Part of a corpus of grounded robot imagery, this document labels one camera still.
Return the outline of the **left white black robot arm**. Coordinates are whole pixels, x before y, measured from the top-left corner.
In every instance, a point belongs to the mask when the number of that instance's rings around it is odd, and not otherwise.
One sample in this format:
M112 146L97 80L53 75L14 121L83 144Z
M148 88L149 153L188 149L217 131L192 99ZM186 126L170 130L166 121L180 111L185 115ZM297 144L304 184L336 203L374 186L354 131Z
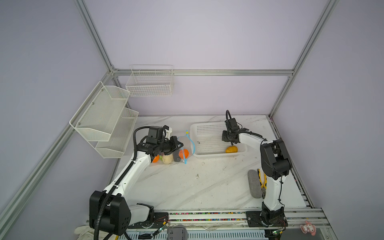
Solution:
M129 205L128 195L142 172L158 155L172 155L184 146L177 137L160 140L156 143L139 142L125 169L103 191L94 191L90 197L90 227L94 229L94 239L101 232L121 236L132 225L145 228L154 224L154 207L138 203Z

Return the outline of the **black round toy fruit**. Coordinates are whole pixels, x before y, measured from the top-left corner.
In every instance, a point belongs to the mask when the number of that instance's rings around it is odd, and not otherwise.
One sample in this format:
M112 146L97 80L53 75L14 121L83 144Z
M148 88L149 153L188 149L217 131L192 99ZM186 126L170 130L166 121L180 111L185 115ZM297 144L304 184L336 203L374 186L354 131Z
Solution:
M179 152L173 152L174 162L179 163L182 159L179 156Z

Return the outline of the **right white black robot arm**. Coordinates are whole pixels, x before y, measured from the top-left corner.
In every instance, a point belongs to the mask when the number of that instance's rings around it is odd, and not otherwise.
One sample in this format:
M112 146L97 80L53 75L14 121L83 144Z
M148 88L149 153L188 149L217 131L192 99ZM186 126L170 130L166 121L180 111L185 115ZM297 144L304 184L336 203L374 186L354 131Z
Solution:
M260 150L261 166L267 177L266 196L262 202L261 224L271 227L284 218L282 191L292 168L292 162L283 140L267 142L263 136L248 129L224 130L222 141L245 144Z

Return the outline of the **white plastic basket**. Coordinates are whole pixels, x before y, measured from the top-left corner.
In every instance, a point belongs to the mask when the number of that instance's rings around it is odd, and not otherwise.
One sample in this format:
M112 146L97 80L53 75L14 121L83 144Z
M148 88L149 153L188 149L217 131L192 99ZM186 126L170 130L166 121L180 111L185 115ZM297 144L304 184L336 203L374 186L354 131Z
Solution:
M231 143L222 141L222 133L226 130L224 122L197 123L190 127L190 138L195 144L194 156L197 158L223 158L244 154L248 151L245 144L236 144L236 153L227 153Z

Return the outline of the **cream toy pear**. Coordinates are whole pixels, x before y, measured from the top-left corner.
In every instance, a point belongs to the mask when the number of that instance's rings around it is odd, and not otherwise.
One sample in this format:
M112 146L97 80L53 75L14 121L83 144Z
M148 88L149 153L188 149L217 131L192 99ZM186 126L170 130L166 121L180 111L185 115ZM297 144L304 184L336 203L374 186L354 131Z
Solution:
M163 155L162 156L162 162L166 165L169 165L174 162L174 156L173 155Z

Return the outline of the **orange toy fruit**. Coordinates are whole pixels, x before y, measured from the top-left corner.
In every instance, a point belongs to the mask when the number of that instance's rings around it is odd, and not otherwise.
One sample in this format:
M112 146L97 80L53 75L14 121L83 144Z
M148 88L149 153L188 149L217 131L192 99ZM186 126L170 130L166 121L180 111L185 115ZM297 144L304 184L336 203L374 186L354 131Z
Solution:
M190 156L190 152L187 149L181 149L178 153L179 159L186 160Z
M159 160L160 160L160 156L157 155L157 156L153 159L152 163L157 163Z

